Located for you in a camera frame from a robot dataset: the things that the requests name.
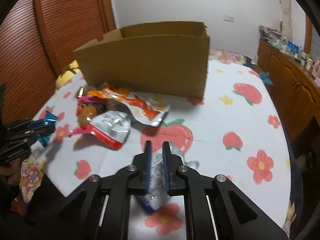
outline wooden wardrobe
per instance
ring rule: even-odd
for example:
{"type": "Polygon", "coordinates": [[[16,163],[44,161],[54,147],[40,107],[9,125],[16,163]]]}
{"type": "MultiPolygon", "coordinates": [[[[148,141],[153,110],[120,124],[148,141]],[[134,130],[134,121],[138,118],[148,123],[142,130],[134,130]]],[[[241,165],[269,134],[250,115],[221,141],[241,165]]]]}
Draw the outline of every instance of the wooden wardrobe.
{"type": "Polygon", "coordinates": [[[115,28],[111,0],[19,0],[0,26],[2,121],[32,118],[72,51],[115,28]]]}

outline open cardboard box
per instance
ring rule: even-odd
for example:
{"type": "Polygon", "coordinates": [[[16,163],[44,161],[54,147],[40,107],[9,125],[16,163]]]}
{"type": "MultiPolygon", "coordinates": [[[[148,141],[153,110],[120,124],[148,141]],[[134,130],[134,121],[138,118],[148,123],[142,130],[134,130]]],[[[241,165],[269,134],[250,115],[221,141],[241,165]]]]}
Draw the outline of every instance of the open cardboard box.
{"type": "Polygon", "coordinates": [[[210,38],[201,22],[144,23],[113,30],[73,53],[89,86],[202,98],[210,38]]]}

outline snack wrapper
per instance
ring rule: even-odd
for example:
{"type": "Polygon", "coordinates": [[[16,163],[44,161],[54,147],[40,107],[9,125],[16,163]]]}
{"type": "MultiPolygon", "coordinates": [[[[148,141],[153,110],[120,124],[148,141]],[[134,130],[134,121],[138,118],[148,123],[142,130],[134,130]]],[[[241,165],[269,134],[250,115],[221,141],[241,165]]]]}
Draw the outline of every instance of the snack wrapper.
{"type": "MultiPolygon", "coordinates": [[[[183,165],[186,165],[194,170],[198,170],[198,161],[185,160],[185,154],[173,143],[169,142],[172,154],[178,155],[182,159],[183,165]]],[[[137,196],[137,200],[144,212],[151,215],[162,207],[168,200],[167,190],[165,186],[164,168],[162,160],[162,148],[152,154],[150,176],[149,176],[149,190],[145,196],[137,196]]]]}
{"type": "Polygon", "coordinates": [[[128,114],[120,111],[107,111],[94,117],[87,130],[109,146],[120,149],[131,128],[128,114]]]}
{"type": "Polygon", "coordinates": [[[78,98],[76,116],[78,117],[79,127],[75,127],[69,132],[69,136],[90,133],[86,127],[91,119],[99,114],[106,112],[108,102],[105,99],[82,96],[78,98]]]}
{"type": "MultiPolygon", "coordinates": [[[[54,114],[50,113],[49,111],[46,111],[45,118],[40,119],[38,121],[33,121],[28,125],[28,129],[35,129],[37,127],[49,125],[52,123],[56,124],[57,122],[58,122],[58,118],[54,114]]],[[[44,148],[47,148],[51,137],[52,137],[52,134],[38,137],[37,141],[39,141],[44,148]]]]}
{"type": "Polygon", "coordinates": [[[132,116],[138,121],[146,125],[158,126],[166,112],[170,110],[170,106],[159,104],[153,99],[148,101],[142,100],[134,92],[125,88],[115,88],[112,85],[104,85],[101,90],[89,90],[90,95],[114,99],[126,105],[132,116]]]}

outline electrical outlet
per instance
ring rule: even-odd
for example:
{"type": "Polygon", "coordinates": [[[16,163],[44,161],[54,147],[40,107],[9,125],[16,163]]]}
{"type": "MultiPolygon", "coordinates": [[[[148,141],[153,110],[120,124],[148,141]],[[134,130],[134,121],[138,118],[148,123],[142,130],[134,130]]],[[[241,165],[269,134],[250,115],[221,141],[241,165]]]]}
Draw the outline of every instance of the electrical outlet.
{"type": "Polygon", "coordinates": [[[235,19],[231,16],[228,16],[228,15],[224,15],[223,16],[223,20],[227,21],[227,22],[235,22],[235,19]]]}

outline red label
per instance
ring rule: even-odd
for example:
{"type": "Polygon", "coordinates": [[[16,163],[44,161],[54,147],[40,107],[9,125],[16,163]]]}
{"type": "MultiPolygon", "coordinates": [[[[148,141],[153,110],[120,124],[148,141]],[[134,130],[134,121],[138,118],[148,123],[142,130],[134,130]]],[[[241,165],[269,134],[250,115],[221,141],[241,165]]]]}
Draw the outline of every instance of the red label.
{"type": "Polygon", "coordinates": [[[92,133],[95,137],[103,141],[104,143],[108,144],[112,148],[120,149],[123,143],[118,142],[112,139],[110,136],[106,135],[104,132],[100,131],[98,128],[93,126],[91,123],[87,125],[87,130],[92,133]]]}

